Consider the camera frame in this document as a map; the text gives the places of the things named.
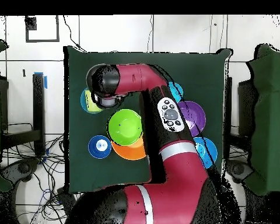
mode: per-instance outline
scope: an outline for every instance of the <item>silver stripe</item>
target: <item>silver stripe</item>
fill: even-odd
[[[187,153],[187,152],[192,152],[192,153],[197,153],[195,145],[191,142],[178,142],[175,144],[172,144],[166,148],[164,148],[160,154],[162,156],[163,161],[166,160],[167,158],[177,155],[180,153]]]
[[[146,211],[146,224],[153,224],[152,201],[149,197],[149,194],[144,186],[142,185],[136,185],[136,186],[139,188],[144,201],[144,207]]]

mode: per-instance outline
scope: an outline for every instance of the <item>control buttons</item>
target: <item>control buttons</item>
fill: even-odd
[[[167,120],[177,120],[179,118],[179,115],[176,110],[168,109],[164,113],[164,118]]]
[[[180,132],[184,129],[179,108],[173,99],[164,97],[159,100],[157,107],[164,129],[170,132]]]

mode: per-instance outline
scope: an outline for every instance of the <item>blue plate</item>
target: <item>blue plate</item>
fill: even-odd
[[[89,153],[97,159],[106,158],[111,152],[111,142],[105,136],[94,136],[88,143]]]
[[[169,89],[176,103],[180,102],[181,96],[183,96],[184,91],[181,86],[177,83],[169,82]]]
[[[208,138],[204,138],[204,140],[203,140],[203,138],[200,138],[200,137],[194,138],[194,142],[196,143],[196,146],[195,146],[196,150],[197,150],[201,160],[203,161],[204,167],[206,169],[208,169],[209,167],[212,166],[212,160],[209,157],[207,150],[205,149],[204,141],[206,143],[206,147],[207,147],[209,153],[212,156],[213,162],[216,162],[216,160],[217,160],[218,151],[217,151],[215,144]]]

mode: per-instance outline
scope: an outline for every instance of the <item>green bowl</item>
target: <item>green bowl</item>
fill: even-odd
[[[110,139],[116,144],[132,145],[142,135],[141,117],[133,110],[121,109],[110,117],[107,132]]]

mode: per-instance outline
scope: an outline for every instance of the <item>table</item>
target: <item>table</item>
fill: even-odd
[[[129,108],[139,113],[139,93],[127,97],[119,108],[97,114],[89,114],[81,107],[86,74],[96,64],[144,63],[164,68],[183,88],[184,99],[194,101],[204,109],[207,122],[202,134],[216,145],[218,158],[215,165],[221,172],[223,91],[225,62],[231,55],[229,49],[217,54],[85,53],[68,46],[65,52],[69,72],[69,122],[65,122],[65,126],[69,128],[70,193],[94,191],[113,184],[144,183],[150,179],[146,159],[128,161],[113,150],[105,159],[95,159],[88,152],[88,143],[93,136],[107,136],[107,120],[116,110]]]

